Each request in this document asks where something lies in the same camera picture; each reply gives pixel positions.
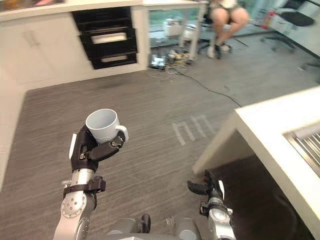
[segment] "white wall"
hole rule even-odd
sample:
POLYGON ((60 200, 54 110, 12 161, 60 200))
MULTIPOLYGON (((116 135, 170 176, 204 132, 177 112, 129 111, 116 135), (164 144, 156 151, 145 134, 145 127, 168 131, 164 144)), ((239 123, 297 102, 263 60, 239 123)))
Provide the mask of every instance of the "white wall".
POLYGON ((0 191, 14 139, 16 126, 23 105, 25 90, 15 79, 0 68, 0 191))

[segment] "person's leg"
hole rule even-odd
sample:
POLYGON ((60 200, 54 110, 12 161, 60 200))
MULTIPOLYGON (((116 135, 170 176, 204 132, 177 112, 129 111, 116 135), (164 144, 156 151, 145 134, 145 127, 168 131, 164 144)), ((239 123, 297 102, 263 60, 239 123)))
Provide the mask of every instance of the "person's leg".
POLYGON ((214 37, 219 38, 224 33, 224 26, 228 23, 230 16, 228 11, 222 7, 217 7, 211 12, 211 19, 213 21, 214 37))
POLYGON ((249 20, 249 14, 242 7, 236 8, 231 11, 230 17, 232 20, 231 26, 228 31, 222 31, 222 33, 219 35, 216 43, 217 45, 220 45, 227 39, 231 38, 232 35, 242 29, 249 20))
POLYGON ((228 23, 230 18, 228 11, 220 6, 216 6, 211 11, 211 19, 213 21, 214 38, 210 41, 210 46, 207 50, 207 56, 211 59, 215 58, 215 45, 217 38, 224 32, 224 25, 228 23))

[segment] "cabinet handle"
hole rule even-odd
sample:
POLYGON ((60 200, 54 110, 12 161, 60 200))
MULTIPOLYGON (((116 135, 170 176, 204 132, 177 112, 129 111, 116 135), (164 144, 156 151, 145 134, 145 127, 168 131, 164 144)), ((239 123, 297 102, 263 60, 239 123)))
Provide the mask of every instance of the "cabinet handle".
POLYGON ((29 44, 29 46, 32 48, 34 46, 34 42, 33 39, 31 37, 31 34, 29 31, 24 31, 22 33, 22 36, 24 37, 24 39, 26 40, 26 42, 29 44))
POLYGON ((35 32, 34 31, 30 31, 30 36, 31 36, 31 39, 34 43, 34 46, 39 46, 40 45, 40 42, 37 41, 37 39, 35 38, 35 32))

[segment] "stainless steel sink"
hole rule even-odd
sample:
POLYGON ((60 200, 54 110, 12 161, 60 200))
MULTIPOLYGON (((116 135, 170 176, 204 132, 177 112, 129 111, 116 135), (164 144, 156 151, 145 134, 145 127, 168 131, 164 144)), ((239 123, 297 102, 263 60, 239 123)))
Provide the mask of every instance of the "stainless steel sink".
POLYGON ((320 122, 284 136, 320 178, 320 122))

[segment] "black cable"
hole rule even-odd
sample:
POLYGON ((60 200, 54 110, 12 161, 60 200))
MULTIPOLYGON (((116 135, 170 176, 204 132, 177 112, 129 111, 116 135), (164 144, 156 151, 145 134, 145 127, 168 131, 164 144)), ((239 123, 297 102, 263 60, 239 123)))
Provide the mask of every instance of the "black cable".
POLYGON ((229 98, 230 100, 232 100, 232 102, 234 102, 235 104, 237 104, 239 107, 242 107, 242 106, 241 106, 239 103, 237 103, 237 101, 234 100, 231 96, 226 95, 226 94, 224 94, 224 93, 222 93, 222 92, 214 91, 214 90, 211 90, 211 89, 207 88, 205 85, 203 85, 203 84, 202 84, 201 82, 199 82, 198 80, 194 79, 192 76, 185 75, 185 74, 183 74, 183 73, 181 73, 181 72, 177 72, 176 74, 177 74, 177 75, 184 76, 184 77, 186 77, 186 78, 189 78, 189 79, 195 81, 196 83, 198 83, 201 87, 203 87, 204 89, 208 90, 209 92, 214 93, 214 94, 219 94, 219 95, 225 96, 225 97, 229 98))

